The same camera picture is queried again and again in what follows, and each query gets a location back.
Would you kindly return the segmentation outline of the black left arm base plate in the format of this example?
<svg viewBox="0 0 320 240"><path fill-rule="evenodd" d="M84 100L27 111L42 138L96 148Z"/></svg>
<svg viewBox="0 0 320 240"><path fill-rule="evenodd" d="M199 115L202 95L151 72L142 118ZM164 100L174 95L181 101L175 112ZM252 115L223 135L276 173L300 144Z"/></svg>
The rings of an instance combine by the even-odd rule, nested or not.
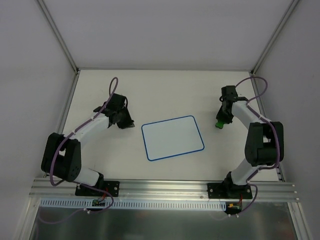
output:
<svg viewBox="0 0 320 240"><path fill-rule="evenodd" d="M118 197L120 182L115 180L101 180L94 186L80 184L75 189L75 195L78 197L102 197L109 193L112 197Z"/></svg>

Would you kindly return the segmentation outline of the green bone-shaped eraser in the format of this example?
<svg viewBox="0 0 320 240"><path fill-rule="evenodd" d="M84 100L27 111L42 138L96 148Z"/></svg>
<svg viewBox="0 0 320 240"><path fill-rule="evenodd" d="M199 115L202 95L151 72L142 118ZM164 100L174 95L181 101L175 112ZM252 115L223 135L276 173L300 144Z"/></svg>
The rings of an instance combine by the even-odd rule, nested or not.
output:
<svg viewBox="0 0 320 240"><path fill-rule="evenodd" d="M225 124L225 123L222 122L222 121L217 121L217 122L215 123L215 127L218 128L218 129L223 129L224 124Z"/></svg>

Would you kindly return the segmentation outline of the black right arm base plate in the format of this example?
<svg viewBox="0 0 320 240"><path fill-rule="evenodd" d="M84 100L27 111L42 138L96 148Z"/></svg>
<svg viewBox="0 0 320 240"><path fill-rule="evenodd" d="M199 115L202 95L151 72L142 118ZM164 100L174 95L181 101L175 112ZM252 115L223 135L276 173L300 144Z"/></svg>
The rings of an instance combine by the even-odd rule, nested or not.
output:
<svg viewBox="0 0 320 240"><path fill-rule="evenodd" d="M207 192L209 199L240 199L250 200L253 198L249 185L226 185L221 183L208 183Z"/></svg>

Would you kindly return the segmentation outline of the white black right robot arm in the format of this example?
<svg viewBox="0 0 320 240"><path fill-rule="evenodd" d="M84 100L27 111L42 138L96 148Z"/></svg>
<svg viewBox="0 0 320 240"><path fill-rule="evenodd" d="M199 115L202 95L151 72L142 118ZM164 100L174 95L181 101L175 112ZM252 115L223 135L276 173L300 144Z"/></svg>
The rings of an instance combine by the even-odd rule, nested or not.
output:
<svg viewBox="0 0 320 240"><path fill-rule="evenodd" d="M262 170L278 167L284 158L284 126L259 114L245 100L224 100L217 113L216 127L222 129L237 118L247 129L244 160L222 182L223 192L235 198Z"/></svg>

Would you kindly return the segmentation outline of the blue-framed whiteboard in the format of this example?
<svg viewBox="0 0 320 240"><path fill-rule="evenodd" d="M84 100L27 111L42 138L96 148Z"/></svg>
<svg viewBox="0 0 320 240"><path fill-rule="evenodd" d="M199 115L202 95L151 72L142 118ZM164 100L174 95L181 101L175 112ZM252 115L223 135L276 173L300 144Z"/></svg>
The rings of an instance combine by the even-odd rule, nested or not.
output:
<svg viewBox="0 0 320 240"><path fill-rule="evenodd" d="M143 124L141 133L146 158L150 162L205 149L198 124L192 115Z"/></svg>

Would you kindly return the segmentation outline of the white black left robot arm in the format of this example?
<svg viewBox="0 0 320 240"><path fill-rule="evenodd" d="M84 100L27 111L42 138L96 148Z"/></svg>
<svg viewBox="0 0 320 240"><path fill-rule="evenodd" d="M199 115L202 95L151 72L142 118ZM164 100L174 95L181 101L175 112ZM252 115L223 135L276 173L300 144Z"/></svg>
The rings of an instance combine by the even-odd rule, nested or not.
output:
<svg viewBox="0 0 320 240"><path fill-rule="evenodd" d="M56 187L63 182L77 183L86 186L92 195L100 195L104 191L104 175L82 165L82 149L95 135L112 125L119 129L135 126L126 106L94 112L69 134L51 133L41 163L41 170L49 174L51 185Z"/></svg>

